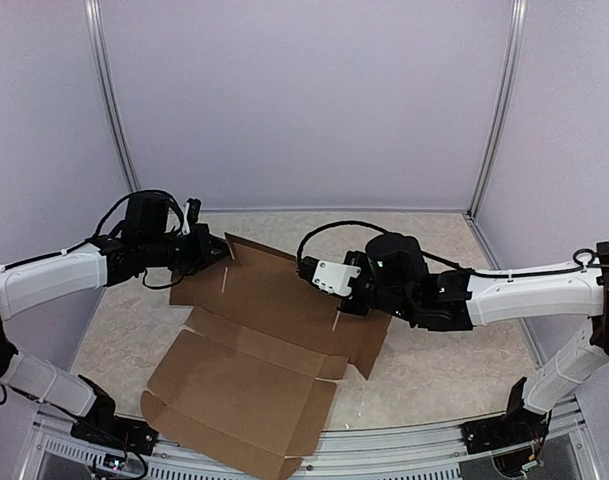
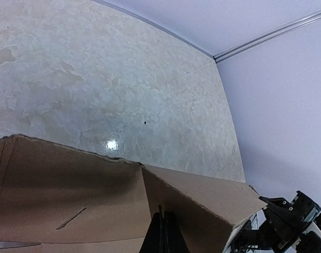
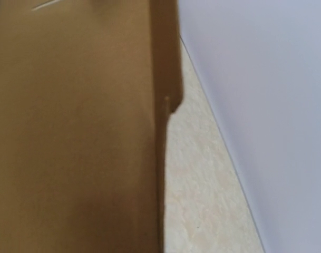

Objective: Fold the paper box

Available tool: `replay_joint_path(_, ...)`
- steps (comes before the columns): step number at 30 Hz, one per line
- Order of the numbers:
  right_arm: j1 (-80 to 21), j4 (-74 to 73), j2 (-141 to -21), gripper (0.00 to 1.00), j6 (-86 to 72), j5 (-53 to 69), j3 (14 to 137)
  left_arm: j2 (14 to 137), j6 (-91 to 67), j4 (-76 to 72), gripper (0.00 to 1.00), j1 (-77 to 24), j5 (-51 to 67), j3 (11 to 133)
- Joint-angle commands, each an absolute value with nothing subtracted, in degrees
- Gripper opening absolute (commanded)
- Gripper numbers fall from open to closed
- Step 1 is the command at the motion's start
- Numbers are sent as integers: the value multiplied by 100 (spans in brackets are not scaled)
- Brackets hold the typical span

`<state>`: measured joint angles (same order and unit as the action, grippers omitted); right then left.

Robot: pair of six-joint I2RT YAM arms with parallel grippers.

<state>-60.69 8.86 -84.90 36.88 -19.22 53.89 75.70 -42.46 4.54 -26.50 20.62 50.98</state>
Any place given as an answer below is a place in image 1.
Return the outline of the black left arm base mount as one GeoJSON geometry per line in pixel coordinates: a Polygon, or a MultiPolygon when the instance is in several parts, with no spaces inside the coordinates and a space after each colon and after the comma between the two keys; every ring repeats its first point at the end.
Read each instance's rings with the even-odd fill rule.
{"type": "Polygon", "coordinates": [[[89,443],[146,456],[152,453],[159,437],[145,421],[126,417],[116,417],[112,425],[105,428],[77,421],[70,434],[89,443]]]}

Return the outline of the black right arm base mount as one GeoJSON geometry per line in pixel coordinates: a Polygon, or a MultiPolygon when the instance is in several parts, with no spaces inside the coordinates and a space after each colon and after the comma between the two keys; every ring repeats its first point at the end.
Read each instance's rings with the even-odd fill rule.
{"type": "Polygon", "coordinates": [[[549,431],[550,414],[527,410],[522,394],[527,378],[522,377],[510,390],[503,414],[465,422],[461,433],[469,454],[544,439],[549,431]]]}

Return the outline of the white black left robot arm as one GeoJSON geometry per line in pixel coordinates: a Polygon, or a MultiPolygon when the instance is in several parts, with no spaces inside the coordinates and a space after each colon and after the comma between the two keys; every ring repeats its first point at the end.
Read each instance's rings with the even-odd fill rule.
{"type": "Polygon", "coordinates": [[[100,221],[78,244],[0,265],[0,385],[84,417],[86,430],[105,445],[124,434],[121,418],[107,409],[110,396],[15,346],[5,334],[5,322],[74,293],[144,278],[152,268],[170,271],[168,285],[174,287],[230,255],[226,241],[200,222],[197,199],[179,204],[165,191],[148,189],[127,194],[115,205],[125,214],[109,232],[100,221]]]}

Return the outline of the brown cardboard box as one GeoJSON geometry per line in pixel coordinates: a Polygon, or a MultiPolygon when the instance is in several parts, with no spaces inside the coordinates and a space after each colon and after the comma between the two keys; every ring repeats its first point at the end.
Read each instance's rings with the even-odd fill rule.
{"type": "Polygon", "coordinates": [[[170,293],[190,315],[140,398],[169,440],[261,479],[314,453],[348,366],[368,377],[390,316],[342,313],[292,255],[235,235],[231,254],[170,293]]]}

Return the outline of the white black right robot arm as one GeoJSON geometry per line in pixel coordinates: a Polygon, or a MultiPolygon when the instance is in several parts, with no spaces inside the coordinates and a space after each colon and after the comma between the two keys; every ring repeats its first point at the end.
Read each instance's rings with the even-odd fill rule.
{"type": "Polygon", "coordinates": [[[385,312],[429,331],[468,331],[514,318],[579,315],[579,331],[534,375],[511,390],[495,426],[507,444],[535,418],[609,363],[609,242],[580,249],[565,263],[518,270],[475,270],[455,263],[434,274],[410,236],[386,232],[316,273],[343,312],[385,312]]]}

